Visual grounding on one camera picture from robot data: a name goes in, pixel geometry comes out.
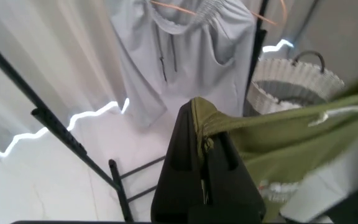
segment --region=laundry basket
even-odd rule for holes
[[[299,62],[306,54],[319,57],[321,66]],[[317,105],[330,100],[344,88],[344,82],[325,68],[323,56],[305,51],[289,59],[258,62],[244,103],[244,116],[258,116]]]

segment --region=black handle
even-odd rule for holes
[[[295,66],[295,65],[298,63],[299,58],[302,57],[302,56],[304,56],[304,55],[307,55],[307,54],[314,54],[314,55],[316,55],[316,56],[320,59],[320,63],[321,63],[321,70],[320,70],[320,72],[321,72],[321,74],[324,74],[324,70],[325,70],[325,67],[326,67],[326,62],[324,61],[323,56],[322,56],[319,52],[317,52],[317,51],[315,51],[315,50],[306,50],[306,51],[304,51],[304,52],[298,54],[298,55],[293,59],[292,65]]]

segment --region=olive green fabric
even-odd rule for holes
[[[358,84],[350,92],[341,93],[342,97],[330,103],[250,118],[226,116],[207,100],[195,98],[191,105],[200,159],[203,160],[202,147],[213,150],[211,141],[205,139],[227,131],[256,186],[266,181],[294,186],[309,171],[334,159],[358,138],[358,112],[354,110],[344,110],[310,126],[326,111],[358,106]],[[284,199],[280,199],[280,194],[269,197],[264,198],[265,222],[278,215],[287,199],[285,194]]]

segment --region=wire hanger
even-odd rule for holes
[[[185,13],[187,13],[187,14],[191,14],[191,15],[193,15],[193,16],[196,15],[195,12],[190,11],[190,10],[187,10],[187,9],[184,9],[184,8],[181,8],[181,7],[178,7],[178,6],[174,5],[174,4],[166,4],[166,3],[161,3],[161,2],[154,1],[154,0],[150,0],[150,2],[153,3],[153,4],[158,4],[158,5],[160,5],[160,6],[170,7],[170,8],[172,8],[172,9],[176,9],[176,10],[179,10],[179,11],[181,11],[181,12],[185,12]],[[286,5],[285,5],[284,0],[280,0],[280,2],[281,2],[281,5],[282,5],[282,8],[283,8],[283,21],[282,21],[282,24],[285,24],[286,21],[287,21],[287,14],[288,14],[288,13],[287,13],[287,7],[286,7]],[[262,19],[263,21],[266,21],[266,22],[268,22],[268,23],[270,23],[270,24],[273,24],[273,25],[277,26],[277,23],[276,23],[276,22],[271,21],[270,19],[267,19],[266,17],[263,17],[263,16],[261,16],[261,15],[259,15],[259,14],[254,13],[254,12],[251,12],[251,13],[252,13],[252,15],[254,15],[255,17],[258,17],[259,19]]]

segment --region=drawstring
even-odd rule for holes
[[[170,40],[171,40],[171,48],[172,48],[172,53],[173,53],[173,67],[175,69],[175,72],[178,72],[178,69],[177,69],[177,55],[175,53],[175,44],[173,43],[173,35],[170,34],[169,37],[170,37]]]
[[[160,32],[158,31],[158,25],[155,25],[155,35],[157,36],[157,45],[158,45],[158,49],[160,51],[160,61],[161,61],[161,66],[162,66],[162,73],[164,74],[164,79],[165,81],[167,81],[167,76],[165,75],[165,66],[164,66],[164,56],[162,54],[162,49],[161,49],[161,41],[160,41]]]

